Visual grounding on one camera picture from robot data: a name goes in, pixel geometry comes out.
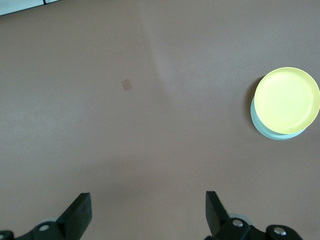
table surface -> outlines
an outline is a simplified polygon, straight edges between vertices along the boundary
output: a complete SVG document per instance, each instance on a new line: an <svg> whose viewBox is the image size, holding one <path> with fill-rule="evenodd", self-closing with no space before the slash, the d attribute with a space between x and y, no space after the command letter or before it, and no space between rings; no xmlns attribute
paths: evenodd
<svg viewBox="0 0 320 240"><path fill-rule="evenodd" d="M262 231L317 239L320 119L274 141L250 103L276 68L320 83L319 9L62 0L0 16L0 229L22 235L90 192L83 240L202 240L216 191Z"/></svg>

screw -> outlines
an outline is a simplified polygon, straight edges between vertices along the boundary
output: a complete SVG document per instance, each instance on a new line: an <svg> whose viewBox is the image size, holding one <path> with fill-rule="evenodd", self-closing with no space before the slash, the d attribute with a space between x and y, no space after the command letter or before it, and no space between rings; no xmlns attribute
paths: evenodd
<svg viewBox="0 0 320 240"><path fill-rule="evenodd" d="M39 231L43 232L43 231L47 230L48 228L50 228L50 226L48 224L46 224L46 225L39 227Z"/></svg>
<svg viewBox="0 0 320 240"><path fill-rule="evenodd" d="M236 227L241 228L244 224L242 223L242 221L236 219L232 221L232 224L235 225Z"/></svg>
<svg viewBox="0 0 320 240"><path fill-rule="evenodd" d="M276 234L281 235L281 236L287 235L286 231L283 228L278 227L278 226L274 228L274 232Z"/></svg>

stacked plates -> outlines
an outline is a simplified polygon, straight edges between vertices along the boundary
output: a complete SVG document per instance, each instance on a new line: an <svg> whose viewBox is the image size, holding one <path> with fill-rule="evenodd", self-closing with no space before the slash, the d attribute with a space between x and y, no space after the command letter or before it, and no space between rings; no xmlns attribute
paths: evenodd
<svg viewBox="0 0 320 240"><path fill-rule="evenodd" d="M259 83L251 103L256 129L273 140L301 134L317 117L320 91L305 71L282 67L268 73Z"/></svg>

